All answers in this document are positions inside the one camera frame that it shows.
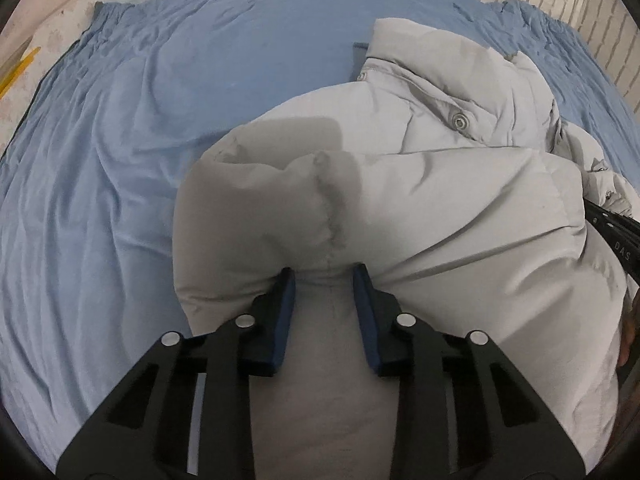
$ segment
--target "metal snap button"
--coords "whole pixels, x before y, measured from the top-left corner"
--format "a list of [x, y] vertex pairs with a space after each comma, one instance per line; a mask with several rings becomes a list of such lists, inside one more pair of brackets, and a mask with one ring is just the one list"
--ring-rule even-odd
[[464, 132], [469, 127], [469, 119], [466, 118], [465, 114], [457, 113], [453, 115], [453, 127], [459, 131]]

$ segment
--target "yellow object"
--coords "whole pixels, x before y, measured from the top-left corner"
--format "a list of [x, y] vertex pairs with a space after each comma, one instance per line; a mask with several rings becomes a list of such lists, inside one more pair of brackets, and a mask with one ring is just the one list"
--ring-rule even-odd
[[0, 99], [4, 97], [9, 88], [11, 88], [16, 80], [22, 75], [22, 72], [27, 70], [27, 67], [33, 63], [33, 59], [39, 51], [39, 46], [34, 48], [20, 63], [18, 63], [18, 65], [2, 80], [2, 82], [0, 82]]

